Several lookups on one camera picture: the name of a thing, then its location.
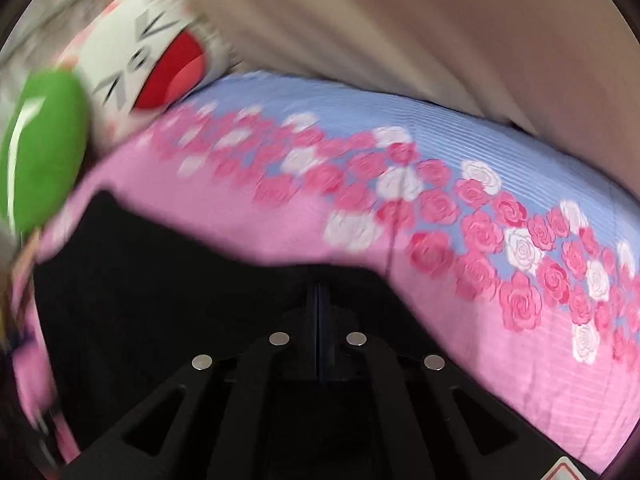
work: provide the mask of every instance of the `pillow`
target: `pillow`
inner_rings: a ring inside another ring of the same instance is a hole
[[[114,0],[61,54],[92,104],[100,154],[220,77],[229,49],[187,0]]]
[[[82,164],[89,105],[65,70],[33,73],[0,150],[0,216],[14,236],[43,225],[64,203]]]

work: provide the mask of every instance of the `beige curtain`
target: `beige curtain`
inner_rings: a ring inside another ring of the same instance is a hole
[[[195,0],[254,66],[513,121],[640,196],[640,47],[611,0]]]

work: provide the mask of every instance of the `green object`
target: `green object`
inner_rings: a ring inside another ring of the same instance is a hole
[[[89,130],[89,103],[65,70],[33,73],[0,150],[0,216],[14,235],[43,225],[73,189]]]

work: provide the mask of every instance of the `silver magnet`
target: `silver magnet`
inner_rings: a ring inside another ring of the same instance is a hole
[[[444,368],[444,359],[436,354],[427,355],[423,363],[429,370],[442,370]]]
[[[213,359],[206,354],[196,355],[191,361],[191,366],[196,370],[206,370],[213,364]]]
[[[283,346],[289,342],[289,334],[286,332],[274,332],[269,336],[269,343],[274,346]]]
[[[347,336],[347,343],[353,346],[362,346],[367,342],[367,336],[362,332],[351,332]]]

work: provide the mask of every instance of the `warning label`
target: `warning label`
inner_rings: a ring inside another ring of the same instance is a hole
[[[542,480],[585,480],[585,478],[571,460],[563,456],[542,477]]]

